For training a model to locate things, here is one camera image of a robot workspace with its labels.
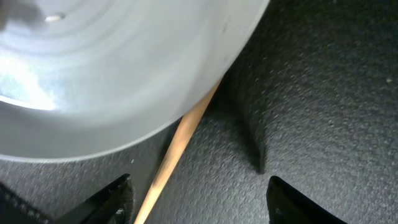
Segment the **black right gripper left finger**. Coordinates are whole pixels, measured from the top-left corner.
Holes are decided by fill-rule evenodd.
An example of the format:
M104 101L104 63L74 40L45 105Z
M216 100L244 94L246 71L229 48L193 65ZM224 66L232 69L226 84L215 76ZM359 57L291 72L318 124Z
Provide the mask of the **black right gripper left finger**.
M55 224L130 224L134 206L134 190L129 174L123 174L86 199Z

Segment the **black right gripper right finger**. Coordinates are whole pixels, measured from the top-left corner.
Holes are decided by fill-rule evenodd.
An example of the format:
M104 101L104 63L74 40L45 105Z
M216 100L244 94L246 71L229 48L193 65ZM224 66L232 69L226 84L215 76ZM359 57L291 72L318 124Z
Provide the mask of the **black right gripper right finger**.
M266 200L270 224L346 224L275 175L269 179Z

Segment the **wooden chopstick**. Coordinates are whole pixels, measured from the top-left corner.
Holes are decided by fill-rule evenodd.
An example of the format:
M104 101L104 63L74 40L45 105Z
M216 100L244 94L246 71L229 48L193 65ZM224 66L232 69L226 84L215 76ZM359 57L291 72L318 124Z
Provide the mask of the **wooden chopstick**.
M195 132L204 112L206 111L221 80L181 119L172 141L165 153L164 159L153 179L134 224L144 224L161 195L193 133Z

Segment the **grey plate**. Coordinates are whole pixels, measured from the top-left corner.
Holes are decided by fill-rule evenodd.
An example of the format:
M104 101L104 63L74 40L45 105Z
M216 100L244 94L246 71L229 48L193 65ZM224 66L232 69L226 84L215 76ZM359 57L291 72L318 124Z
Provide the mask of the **grey plate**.
M226 73L268 0L2 0L1 156L135 145Z

